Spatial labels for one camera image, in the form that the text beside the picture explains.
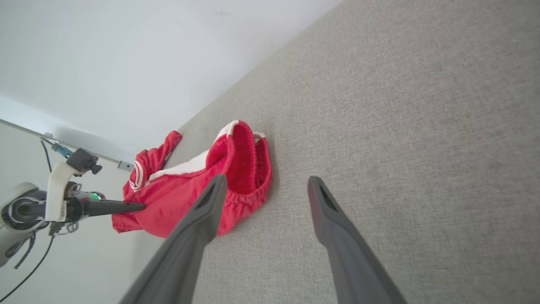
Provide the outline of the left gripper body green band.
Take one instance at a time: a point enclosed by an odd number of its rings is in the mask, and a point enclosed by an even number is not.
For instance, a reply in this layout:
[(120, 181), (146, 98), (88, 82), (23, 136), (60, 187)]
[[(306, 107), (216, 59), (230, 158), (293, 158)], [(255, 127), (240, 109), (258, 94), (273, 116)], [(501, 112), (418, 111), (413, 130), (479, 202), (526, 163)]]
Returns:
[(65, 188), (65, 220), (64, 223), (77, 223), (89, 216), (89, 202), (105, 200), (100, 192), (84, 192), (82, 184), (68, 182)]

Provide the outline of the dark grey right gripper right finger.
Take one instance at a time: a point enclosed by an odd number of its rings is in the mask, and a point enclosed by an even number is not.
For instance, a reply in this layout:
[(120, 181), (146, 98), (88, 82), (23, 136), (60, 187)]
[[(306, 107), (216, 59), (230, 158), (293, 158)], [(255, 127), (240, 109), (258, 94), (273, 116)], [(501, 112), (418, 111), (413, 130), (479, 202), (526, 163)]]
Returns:
[(404, 304), (405, 298), (320, 177), (308, 180), (314, 231), (328, 252), (340, 304)]

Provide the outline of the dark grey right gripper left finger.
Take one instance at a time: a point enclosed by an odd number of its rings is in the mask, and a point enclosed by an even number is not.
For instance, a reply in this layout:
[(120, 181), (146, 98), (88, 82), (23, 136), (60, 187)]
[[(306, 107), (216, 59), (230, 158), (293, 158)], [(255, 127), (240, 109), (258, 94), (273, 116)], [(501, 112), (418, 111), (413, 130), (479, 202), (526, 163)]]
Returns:
[(216, 175), (176, 225), (137, 280), (122, 304), (190, 304), (204, 249), (217, 235), (227, 177)]

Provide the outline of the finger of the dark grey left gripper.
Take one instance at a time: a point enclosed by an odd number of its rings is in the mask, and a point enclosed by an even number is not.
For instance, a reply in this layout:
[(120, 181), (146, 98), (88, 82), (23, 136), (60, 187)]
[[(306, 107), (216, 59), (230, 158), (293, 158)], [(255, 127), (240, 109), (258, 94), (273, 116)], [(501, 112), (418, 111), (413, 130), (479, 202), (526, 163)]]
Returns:
[(145, 204), (112, 200), (91, 200), (87, 203), (86, 214), (88, 216), (113, 215), (124, 212), (136, 212), (145, 208)]

